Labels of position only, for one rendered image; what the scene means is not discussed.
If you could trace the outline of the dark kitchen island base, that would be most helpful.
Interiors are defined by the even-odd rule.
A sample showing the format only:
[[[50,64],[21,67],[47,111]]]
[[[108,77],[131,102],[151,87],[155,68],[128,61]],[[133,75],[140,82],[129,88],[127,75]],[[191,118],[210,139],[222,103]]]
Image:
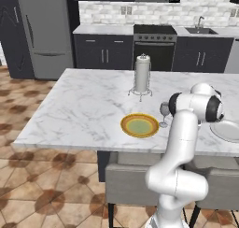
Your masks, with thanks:
[[[97,151],[98,178],[100,182],[105,182],[105,168],[110,158],[109,151]]]

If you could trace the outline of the sink with tap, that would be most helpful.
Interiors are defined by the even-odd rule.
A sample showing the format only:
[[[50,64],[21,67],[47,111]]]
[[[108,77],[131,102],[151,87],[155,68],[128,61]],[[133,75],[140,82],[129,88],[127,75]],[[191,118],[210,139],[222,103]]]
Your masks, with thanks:
[[[203,20],[204,20],[204,17],[200,16],[197,23],[195,24],[195,26],[194,27],[186,27],[186,30],[190,34],[216,35],[217,32],[215,32],[213,29],[204,27]]]

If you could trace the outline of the stainless steel dishwasher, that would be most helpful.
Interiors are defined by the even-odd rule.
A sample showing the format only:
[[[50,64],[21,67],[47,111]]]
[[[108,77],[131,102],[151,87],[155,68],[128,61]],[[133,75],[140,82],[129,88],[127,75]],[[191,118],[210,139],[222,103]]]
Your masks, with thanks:
[[[225,67],[225,74],[239,74],[239,37],[232,43],[231,52]]]

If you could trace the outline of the dark base cabinet run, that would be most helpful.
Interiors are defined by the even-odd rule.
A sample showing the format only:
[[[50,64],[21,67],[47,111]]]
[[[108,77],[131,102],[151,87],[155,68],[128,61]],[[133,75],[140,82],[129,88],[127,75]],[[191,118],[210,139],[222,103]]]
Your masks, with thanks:
[[[231,37],[179,36],[174,72],[223,73],[232,48]]]
[[[75,34],[77,68],[131,70],[133,37]]]

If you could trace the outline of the dark tall cabinet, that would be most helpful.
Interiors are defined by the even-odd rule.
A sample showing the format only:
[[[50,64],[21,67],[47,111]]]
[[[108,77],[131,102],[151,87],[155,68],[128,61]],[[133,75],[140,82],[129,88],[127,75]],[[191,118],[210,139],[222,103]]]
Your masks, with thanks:
[[[12,78],[34,79],[18,0],[0,0],[0,43]]]

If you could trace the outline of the grey upholstered chair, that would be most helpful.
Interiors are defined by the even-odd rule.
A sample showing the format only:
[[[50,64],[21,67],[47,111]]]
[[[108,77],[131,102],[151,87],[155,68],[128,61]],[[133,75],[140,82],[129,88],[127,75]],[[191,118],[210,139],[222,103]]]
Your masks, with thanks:
[[[195,202],[190,228],[201,209],[239,210],[239,157],[195,156],[185,169],[204,176],[209,187],[205,199]]]
[[[105,200],[108,203],[109,228],[114,228],[114,205],[157,205],[158,195],[147,188],[145,175],[161,157],[160,154],[150,153],[110,153],[109,163],[105,167]]]

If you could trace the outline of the yellow and green plate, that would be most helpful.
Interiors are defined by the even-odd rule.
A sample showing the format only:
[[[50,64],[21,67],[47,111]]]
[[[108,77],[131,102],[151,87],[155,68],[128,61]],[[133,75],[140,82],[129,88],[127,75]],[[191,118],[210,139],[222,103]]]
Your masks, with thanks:
[[[127,135],[146,138],[155,135],[159,131],[159,122],[148,114],[132,113],[121,120],[120,127]]]

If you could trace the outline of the paper towel roll on stand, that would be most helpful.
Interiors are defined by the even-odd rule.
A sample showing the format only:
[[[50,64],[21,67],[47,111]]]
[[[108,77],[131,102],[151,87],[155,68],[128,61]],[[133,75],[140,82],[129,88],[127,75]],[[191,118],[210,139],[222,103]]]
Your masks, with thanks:
[[[149,88],[150,71],[150,57],[145,53],[137,56],[134,65],[134,85],[128,94],[138,95],[139,101],[142,101],[142,97],[145,95],[152,95],[152,90]]]

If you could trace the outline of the white plate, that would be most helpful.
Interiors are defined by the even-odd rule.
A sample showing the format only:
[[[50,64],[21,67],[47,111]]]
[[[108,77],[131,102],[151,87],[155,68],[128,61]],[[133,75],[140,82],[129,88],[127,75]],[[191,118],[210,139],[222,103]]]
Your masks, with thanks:
[[[217,137],[232,143],[239,143],[239,122],[221,121],[210,124],[210,129]]]

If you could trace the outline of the black oven with knobs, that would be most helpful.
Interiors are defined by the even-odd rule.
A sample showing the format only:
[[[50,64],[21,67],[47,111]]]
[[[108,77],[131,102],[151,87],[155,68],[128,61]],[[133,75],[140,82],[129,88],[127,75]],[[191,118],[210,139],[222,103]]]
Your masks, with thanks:
[[[150,57],[152,71],[170,71],[177,33],[172,25],[135,24],[134,61],[141,54]]]

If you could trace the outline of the stainless steel fridge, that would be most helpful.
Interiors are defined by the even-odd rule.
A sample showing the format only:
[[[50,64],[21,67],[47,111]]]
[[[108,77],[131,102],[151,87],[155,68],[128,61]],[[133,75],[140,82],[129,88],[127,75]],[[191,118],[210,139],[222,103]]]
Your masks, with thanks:
[[[73,66],[66,0],[20,0],[35,77],[58,79]]]

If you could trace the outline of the clear wine glass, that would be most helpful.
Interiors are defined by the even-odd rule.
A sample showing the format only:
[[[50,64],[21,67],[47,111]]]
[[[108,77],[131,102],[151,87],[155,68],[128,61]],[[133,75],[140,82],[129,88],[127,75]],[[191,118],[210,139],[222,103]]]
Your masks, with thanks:
[[[169,107],[168,107],[169,103],[168,102],[162,102],[161,103],[161,106],[160,106],[160,112],[161,114],[166,117],[170,114],[170,110],[169,110]],[[162,128],[166,128],[167,127],[167,123],[165,122],[165,120],[162,120],[160,123],[159,123],[160,127]]]

